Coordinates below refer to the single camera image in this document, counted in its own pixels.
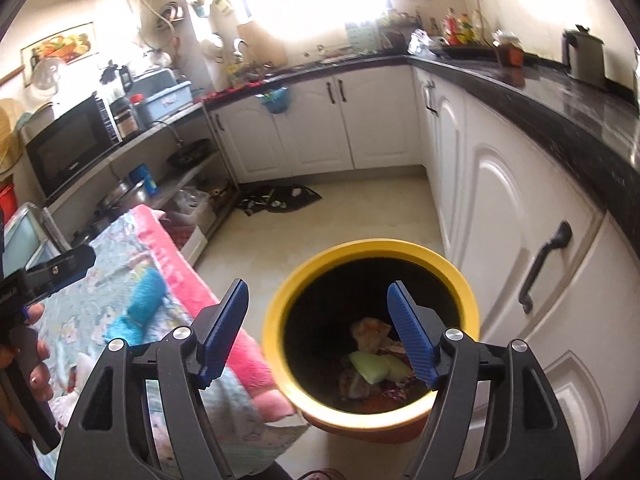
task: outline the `tied blue cloth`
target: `tied blue cloth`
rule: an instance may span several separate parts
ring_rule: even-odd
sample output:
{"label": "tied blue cloth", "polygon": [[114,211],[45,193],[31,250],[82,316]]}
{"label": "tied blue cloth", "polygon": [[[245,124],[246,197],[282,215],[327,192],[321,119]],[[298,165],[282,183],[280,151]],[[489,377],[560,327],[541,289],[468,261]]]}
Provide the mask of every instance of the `tied blue cloth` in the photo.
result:
{"label": "tied blue cloth", "polygon": [[125,313],[118,316],[104,333],[104,342],[120,338],[130,346],[142,344],[146,326],[162,305],[165,295],[164,278],[157,270],[147,267],[136,290],[133,291],[133,298]]}

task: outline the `pink cloth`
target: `pink cloth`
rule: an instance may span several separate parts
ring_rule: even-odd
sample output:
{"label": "pink cloth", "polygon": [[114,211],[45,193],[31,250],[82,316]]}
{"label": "pink cloth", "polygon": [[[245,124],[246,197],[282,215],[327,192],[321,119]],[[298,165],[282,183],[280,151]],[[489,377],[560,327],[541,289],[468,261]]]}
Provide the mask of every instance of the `pink cloth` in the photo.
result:
{"label": "pink cloth", "polygon": [[[138,239],[149,248],[167,287],[187,312],[196,317],[204,307],[218,304],[220,300],[180,254],[153,210],[139,205],[132,212]],[[295,412],[293,405],[277,389],[260,346],[242,328],[226,365],[247,390],[265,422],[274,422]]]}

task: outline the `red bucket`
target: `red bucket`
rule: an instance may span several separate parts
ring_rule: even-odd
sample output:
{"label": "red bucket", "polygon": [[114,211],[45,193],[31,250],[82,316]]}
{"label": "red bucket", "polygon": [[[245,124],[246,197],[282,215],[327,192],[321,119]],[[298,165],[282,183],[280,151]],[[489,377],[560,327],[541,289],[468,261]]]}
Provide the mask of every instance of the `red bucket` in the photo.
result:
{"label": "red bucket", "polygon": [[4,223],[6,224],[18,209],[18,199],[15,196],[14,184],[9,184],[0,191],[0,208],[4,214]]}

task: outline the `black countertop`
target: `black countertop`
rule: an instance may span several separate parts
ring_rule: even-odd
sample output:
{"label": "black countertop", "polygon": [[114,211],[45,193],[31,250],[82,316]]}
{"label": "black countertop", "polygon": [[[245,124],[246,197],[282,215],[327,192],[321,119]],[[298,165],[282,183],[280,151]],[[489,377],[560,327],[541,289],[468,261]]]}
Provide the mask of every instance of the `black countertop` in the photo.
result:
{"label": "black countertop", "polygon": [[309,66],[206,103],[208,110],[267,89],[375,66],[409,64],[465,89],[516,124],[609,210],[640,256],[640,118],[629,102],[546,62],[501,68],[490,59],[363,56]]}

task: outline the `hanging blue basket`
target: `hanging blue basket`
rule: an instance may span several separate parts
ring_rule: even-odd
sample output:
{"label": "hanging blue basket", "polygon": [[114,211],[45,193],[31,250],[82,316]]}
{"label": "hanging blue basket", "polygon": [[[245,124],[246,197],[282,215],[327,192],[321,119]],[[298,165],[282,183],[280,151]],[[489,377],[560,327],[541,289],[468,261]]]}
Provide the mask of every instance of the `hanging blue basket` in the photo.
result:
{"label": "hanging blue basket", "polygon": [[286,86],[271,90],[265,94],[258,94],[256,97],[260,99],[260,102],[274,115],[286,112],[291,103],[289,88]]}

